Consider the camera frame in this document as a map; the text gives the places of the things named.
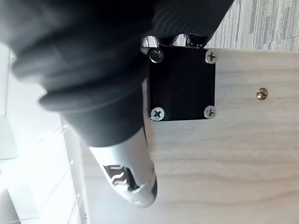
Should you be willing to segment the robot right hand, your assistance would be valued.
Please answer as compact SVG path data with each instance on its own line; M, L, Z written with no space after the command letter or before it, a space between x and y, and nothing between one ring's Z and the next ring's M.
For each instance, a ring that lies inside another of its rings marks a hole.
M157 176L143 119L149 59L143 39L172 43L195 35L205 45L230 0L3 0L0 41L12 71L41 85L40 105L58 112L89 146L110 186L138 206L152 205Z

